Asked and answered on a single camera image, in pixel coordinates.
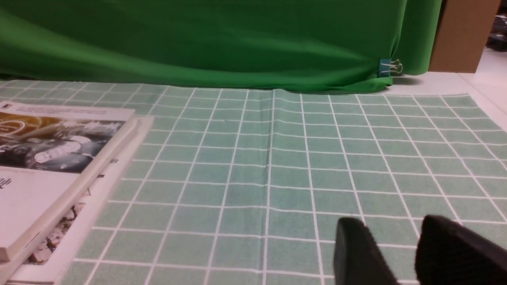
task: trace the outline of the green grid mat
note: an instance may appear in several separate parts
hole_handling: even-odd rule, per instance
[[[332,285],[343,216],[367,223],[401,283],[417,283],[428,213],[507,246],[507,133],[469,95],[0,85],[156,117],[63,284]]]

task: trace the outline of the green fabric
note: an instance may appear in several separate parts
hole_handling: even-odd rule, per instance
[[[407,0],[0,3],[0,73],[39,80],[371,92]]]

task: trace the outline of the white book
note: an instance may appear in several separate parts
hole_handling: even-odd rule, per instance
[[[137,135],[67,212],[66,219],[58,223],[47,239],[30,255],[30,259],[14,272],[7,281],[8,284],[55,284],[65,276],[111,193],[153,125],[153,117],[137,119],[140,121]],[[54,248],[48,248],[47,240]]]
[[[0,274],[27,258],[23,249],[44,238],[48,221],[65,215],[61,206],[82,196],[137,127],[130,109],[0,102]]]

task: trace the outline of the book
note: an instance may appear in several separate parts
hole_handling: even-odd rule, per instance
[[[111,160],[82,197],[43,239],[7,284],[55,284],[64,277],[112,192],[148,135],[153,117],[137,118],[136,136]]]
[[[137,128],[130,109],[0,102],[0,274],[27,258],[22,250],[58,217],[56,225]]]

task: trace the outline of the green square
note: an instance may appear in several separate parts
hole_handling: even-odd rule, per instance
[[[95,266],[94,263],[72,262],[61,280],[61,285],[84,285]]]
[[[394,112],[398,116],[421,116],[426,117],[426,114],[419,106],[392,106]]]
[[[229,165],[195,164],[189,181],[226,183],[229,175]]]
[[[442,130],[441,132],[450,143],[480,143],[470,131]]]
[[[185,181],[189,171],[189,163],[156,162],[149,178],[153,180]]]
[[[381,156],[373,155],[347,155],[351,170],[386,171],[385,161]]]
[[[507,141],[507,132],[504,131],[475,132],[475,134],[485,144],[504,144]]]
[[[172,231],[214,233],[220,209],[179,206],[171,225]]]
[[[414,145],[411,142],[380,140],[379,145],[385,155],[418,155]]]
[[[148,285],[202,285],[206,271],[155,267]]]
[[[409,220],[366,217],[366,224],[377,243],[416,245],[412,223]]]
[[[307,137],[338,137],[336,126],[306,126]]]
[[[502,130],[493,120],[491,119],[463,119],[463,122],[474,131],[482,130]]]
[[[438,185],[429,175],[394,174],[400,192],[417,194],[440,194]]]
[[[312,169],[311,173],[314,188],[352,190],[347,171]]]
[[[414,218],[424,218],[426,215],[441,215],[454,219],[452,210],[443,197],[404,196],[405,203]]]
[[[410,96],[386,96],[387,100],[391,105],[417,105],[414,98]]]
[[[224,284],[256,284],[262,276],[259,273],[247,271],[212,270],[209,275],[209,285]]]
[[[359,213],[353,192],[315,190],[313,196],[318,212]]]
[[[150,268],[146,266],[102,263],[90,285],[139,285],[144,283]]]
[[[266,189],[257,185],[229,184],[225,206],[264,206]]]
[[[336,115],[336,123],[345,126],[368,126],[364,115]]]
[[[400,117],[400,121],[406,128],[434,128],[429,118]]]
[[[204,109],[213,109],[215,106],[215,99],[208,98],[191,98],[187,104],[187,108],[204,108]]]
[[[258,269],[262,250],[258,238],[221,236],[216,241],[212,266]]]
[[[269,235],[315,239],[313,214],[270,211]]]
[[[210,121],[208,132],[238,133],[239,122],[236,121]]]
[[[172,206],[134,204],[120,227],[163,231],[167,228],[172,210]]]
[[[381,247],[381,254],[398,279],[416,280],[415,250],[411,248]]]
[[[342,154],[309,153],[312,168],[347,169],[345,157]]]
[[[257,131],[256,133],[263,133],[263,134],[269,134],[270,127],[268,123],[252,123],[254,125],[257,125],[257,128],[260,128],[261,131]],[[311,128],[320,128],[320,127],[329,127],[329,126],[322,126],[322,125],[310,125],[306,126],[306,130],[308,132]],[[280,133],[280,134],[286,134],[286,135],[297,135],[297,136],[304,136],[305,135],[305,126],[300,124],[291,124],[291,123],[284,123],[284,122],[276,122],[274,127],[274,132]]]
[[[320,279],[316,277],[268,273],[266,283],[277,285],[320,285]]]
[[[281,134],[272,134],[273,147],[285,150],[305,151],[306,142],[303,137],[286,136]]]
[[[305,113],[332,113],[330,104],[322,103],[303,103]]]
[[[308,138],[308,150],[310,152],[340,153],[342,147],[337,138]]]
[[[372,129],[377,139],[409,140],[409,137],[401,128],[376,127]]]
[[[312,211],[310,190],[271,187],[269,206],[282,210]]]
[[[153,123],[154,130],[171,130],[176,122],[175,118],[163,118],[163,117],[155,117],[155,121]]]
[[[468,175],[457,158],[426,158],[426,163],[433,174]]]
[[[493,155],[495,155],[498,159],[507,159],[507,146],[493,146],[493,145],[490,145],[490,146],[487,146],[487,149],[486,151],[488,151],[488,149],[493,153]],[[491,154],[488,152],[487,154],[486,153],[483,153],[482,155],[484,155],[485,157],[491,157]]]
[[[447,195],[484,196],[479,185],[471,177],[437,176],[436,179]]]
[[[424,161],[419,157],[386,157],[392,172],[429,173]]]
[[[260,208],[226,208],[220,223],[220,233],[259,235],[264,228],[266,210]]]
[[[225,185],[187,184],[182,203],[190,205],[220,206],[224,199]]]
[[[132,161],[127,169],[125,178],[143,179],[146,177],[152,164],[150,161]]]
[[[279,149],[272,150],[271,163],[277,166],[308,167],[306,153]]]
[[[157,263],[207,266],[213,236],[168,234]]]
[[[128,204],[126,203],[107,203],[95,225],[97,227],[115,228],[122,219],[127,207]]]
[[[505,188],[505,179],[496,178],[477,178],[484,190],[493,197],[507,197],[507,189]]]
[[[243,115],[243,111],[241,110],[215,110],[213,113],[212,120],[224,120],[224,121],[230,121],[230,120],[241,120],[241,116]]]
[[[182,118],[208,120],[211,117],[211,112],[212,110],[208,109],[185,109]]]
[[[161,240],[161,233],[119,231],[104,259],[150,263],[155,258]]]
[[[141,181],[121,180],[120,184],[115,188],[111,200],[130,201],[134,197],[137,189],[141,186]]]
[[[391,175],[387,173],[353,171],[352,179],[358,191],[396,192]]]
[[[205,147],[233,148],[236,145],[237,134],[207,133],[202,145]]]
[[[197,162],[231,163],[233,149],[201,148],[197,155]]]
[[[330,95],[329,97],[333,103],[358,104],[357,96],[354,94]]]
[[[452,147],[460,157],[493,158],[488,149],[483,145],[452,144]]]
[[[452,109],[448,107],[422,107],[429,117],[456,118]]]
[[[503,222],[502,216],[487,199],[450,197],[449,201],[463,220]]]
[[[315,242],[270,238],[267,259],[268,270],[319,273]]]
[[[437,143],[444,142],[444,139],[437,130],[407,129],[407,132],[414,141],[433,141]]]
[[[467,129],[465,124],[463,124],[460,119],[433,118],[432,121],[438,129]]]
[[[272,166],[271,184],[278,186],[309,188],[310,183],[308,181],[308,170]]]
[[[234,156],[235,164],[265,165],[268,157],[267,150],[242,150],[236,149]]]
[[[333,104],[333,110],[336,114],[361,114],[361,117],[364,118],[360,105],[335,103]]]
[[[477,104],[469,95],[446,96],[443,99],[450,107],[477,107]]]
[[[388,104],[384,95],[357,95],[361,104]]]
[[[445,102],[440,97],[416,96],[414,97],[421,106],[439,106],[446,107]]]
[[[144,143],[161,145],[165,142],[169,134],[170,132],[167,131],[151,130],[144,140]]]
[[[176,203],[183,183],[146,181],[142,186],[137,202]]]
[[[448,144],[415,142],[415,145],[423,157],[456,157]]]
[[[359,193],[363,213],[367,215],[402,216],[407,212],[398,195]]]
[[[395,116],[368,115],[367,117],[372,127],[401,127],[400,122]]]
[[[232,167],[230,182],[264,184],[267,177],[266,172],[265,167],[234,165]]]
[[[507,248],[507,225],[486,224],[486,223],[464,223],[464,226],[475,231],[492,242]]]
[[[367,138],[373,139],[372,131],[369,127],[340,127],[340,135],[342,138]]]
[[[208,121],[181,118],[176,123],[174,130],[204,132],[206,130],[206,127],[208,127]]]
[[[394,115],[391,107],[386,105],[364,105],[363,110],[367,115]]]
[[[201,144],[202,133],[174,131],[167,140],[169,145],[198,146]]]
[[[91,230],[80,247],[76,257],[84,259],[99,259],[113,231]]]
[[[354,154],[380,154],[377,143],[374,140],[344,139],[345,153]]]
[[[159,160],[192,162],[196,153],[197,147],[165,146]]]
[[[464,161],[474,175],[499,177],[507,176],[507,170],[505,169],[505,166],[500,163],[500,161],[473,158],[465,158]]]
[[[460,118],[487,118],[488,115],[481,108],[454,108],[453,109]]]

